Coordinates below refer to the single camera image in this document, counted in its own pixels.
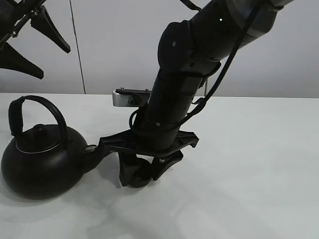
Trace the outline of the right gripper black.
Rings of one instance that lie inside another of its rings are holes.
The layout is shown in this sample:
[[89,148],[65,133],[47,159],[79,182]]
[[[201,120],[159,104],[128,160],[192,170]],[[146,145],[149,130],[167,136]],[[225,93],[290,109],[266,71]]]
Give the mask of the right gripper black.
[[183,159],[180,150],[197,146],[199,138],[194,132],[180,130],[188,110],[188,107],[139,107],[129,117],[128,130],[100,138],[97,151],[101,156],[111,152],[119,155],[119,179],[123,187],[135,184],[136,154],[154,157],[152,179],[156,181]]

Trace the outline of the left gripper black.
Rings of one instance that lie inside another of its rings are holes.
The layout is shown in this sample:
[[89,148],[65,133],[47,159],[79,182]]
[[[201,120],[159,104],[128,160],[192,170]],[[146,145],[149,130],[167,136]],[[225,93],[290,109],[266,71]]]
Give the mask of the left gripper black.
[[21,29],[31,19],[31,27],[54,42],[64,52],[71,51],[70,45],[54,25],[45,0],[1,0],[0,1],[0,68],[18,71],[38,79],[44,72],[20,55],[8,44],[10,38],[17,38]]

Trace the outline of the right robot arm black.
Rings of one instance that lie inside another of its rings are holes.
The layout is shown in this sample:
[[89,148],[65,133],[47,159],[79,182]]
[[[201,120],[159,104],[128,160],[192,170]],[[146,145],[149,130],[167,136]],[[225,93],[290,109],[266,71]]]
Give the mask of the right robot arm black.
[[141,188],[183,159],[199,139],[181,126],[203,110],[237,51],[268,33],[286,0],[212,0],[190,20],[170,23],[158,44],[159,71],[152,90],[116,89],[116,107],[134,107],[129,129],[99,146],[119,156],[122,186]]

